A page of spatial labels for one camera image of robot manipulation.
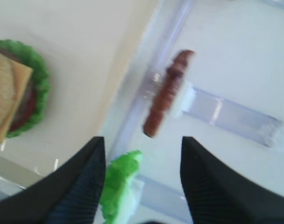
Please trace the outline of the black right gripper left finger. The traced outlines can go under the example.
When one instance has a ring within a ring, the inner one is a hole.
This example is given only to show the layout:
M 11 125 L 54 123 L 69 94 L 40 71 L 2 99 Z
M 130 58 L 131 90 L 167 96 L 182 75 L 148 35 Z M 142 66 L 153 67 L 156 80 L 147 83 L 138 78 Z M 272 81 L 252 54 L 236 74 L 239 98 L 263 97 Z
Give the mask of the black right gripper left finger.
M 104 138 L 93 137 L 55 172 L 0 201 L 0 224 L 92 224 L 104 181 Z

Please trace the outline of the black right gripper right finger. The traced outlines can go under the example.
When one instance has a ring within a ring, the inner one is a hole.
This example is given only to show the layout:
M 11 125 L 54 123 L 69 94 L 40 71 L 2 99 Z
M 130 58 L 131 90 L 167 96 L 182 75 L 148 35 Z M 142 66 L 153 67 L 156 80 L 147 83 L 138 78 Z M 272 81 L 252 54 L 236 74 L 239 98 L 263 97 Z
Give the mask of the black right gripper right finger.
M 195 224 L 284 224 L 284 197 L 238 174 L 183 137 L 180 178 Z

